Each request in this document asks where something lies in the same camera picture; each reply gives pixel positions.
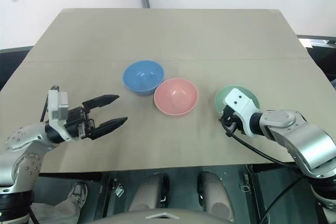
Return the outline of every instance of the sneaker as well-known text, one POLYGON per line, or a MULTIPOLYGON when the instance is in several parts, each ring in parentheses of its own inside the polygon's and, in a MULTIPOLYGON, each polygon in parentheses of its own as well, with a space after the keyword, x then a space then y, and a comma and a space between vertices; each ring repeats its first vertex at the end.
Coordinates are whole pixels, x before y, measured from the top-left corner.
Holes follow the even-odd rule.
POLYGON ((75 183, 68 195, 68 198, 73 198, 77 201, 80 210, 83 208, 88 197, 88 186, 84 183, 75 183))

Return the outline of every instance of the green bowl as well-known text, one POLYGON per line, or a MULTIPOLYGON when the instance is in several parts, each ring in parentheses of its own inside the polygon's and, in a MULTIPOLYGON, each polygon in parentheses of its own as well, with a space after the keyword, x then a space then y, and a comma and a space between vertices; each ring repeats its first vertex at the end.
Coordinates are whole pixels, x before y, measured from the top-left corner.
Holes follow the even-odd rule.
POLYGON ((244 93, 244 95, 246 95, 247 97, 249 97, 250 99, 252 99, 254 105, 260 109, 260 104, 259 101, 257 99, 257 97, 247 88, 244 88, 242 86, 236 86, 236 85, 232 85, 232 86, 226 86, 224 88, 221 88, 215 96, 215 106, 216 106, 216 110, 218 112, 218 114, 220 114, 223 109, 224 109, 224 105, 223 105, 223 99, 231 92, 232 89, 239 89, 242 93, 244 93))

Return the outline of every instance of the blue bowl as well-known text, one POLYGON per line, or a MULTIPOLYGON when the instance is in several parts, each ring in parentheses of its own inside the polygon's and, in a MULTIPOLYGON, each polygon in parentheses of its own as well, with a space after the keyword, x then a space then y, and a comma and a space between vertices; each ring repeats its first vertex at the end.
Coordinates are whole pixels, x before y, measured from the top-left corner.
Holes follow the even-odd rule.
POLYGON ((143 95, 153 94, 163 79, 163 68, 151 60, 137 61, 129 65, 122 76, 128 89, 143 95))

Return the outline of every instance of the person's leg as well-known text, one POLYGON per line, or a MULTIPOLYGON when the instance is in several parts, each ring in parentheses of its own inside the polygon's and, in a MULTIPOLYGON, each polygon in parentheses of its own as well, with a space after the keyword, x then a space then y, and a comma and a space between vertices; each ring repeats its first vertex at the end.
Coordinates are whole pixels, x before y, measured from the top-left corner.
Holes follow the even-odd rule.
POLYGON ((76 183, 70 190, 68 199, 56 206, 33 203, 31 208, 40 223, 76 224, 80 211, 87 199, 88 188, 85 184, 76 183))

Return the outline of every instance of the floor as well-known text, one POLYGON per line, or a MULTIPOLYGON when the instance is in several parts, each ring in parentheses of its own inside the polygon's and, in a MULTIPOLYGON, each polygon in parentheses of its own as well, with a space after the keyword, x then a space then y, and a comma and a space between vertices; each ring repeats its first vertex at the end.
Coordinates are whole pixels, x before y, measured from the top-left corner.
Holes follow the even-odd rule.
MULTIPOLYGON (((0 90, 10 78, 15 69, 25 58, 29 50, 0 53, 0 90)), ((329 80, 336 78, 335 50, 309 49, 309 54, 324 71, 329 80)), ((256 223, 254 216, 253 196, 251 192, 243 192, 246 185, 245 166, 212 166, 186 167, 154 170, 133 170, 113 172, 111 175, 125 187, 125 193, 120 197, 111 197, 107 216, 127 211, 137 187, 145 178, 155 172, 167 173, 171 180, 171 199, 169 207, 202 210, 198 204, 196 191, 197 175, 203 170, 210 170, 222 178, 230 195, 236 216, 236 223, 256 223)), ((277 169, 258 174, 262 199, 268 207, 273 199, 294 179, 295 176, 286 169, 277 169)), ((39 177, 34 188, 34 202, 56 205, 67 198, 71 186, 79 180, 39 177)), ((89 196, 81 213, 79 223, 93 220, 97 207, 101 185, 98 182, 86 182, 89 196)), ((268 216, 271 224, 276 223, 316 223, 314 209, 315 198, 307 182, 302 181, 289 191, 274 207, 268 216)))

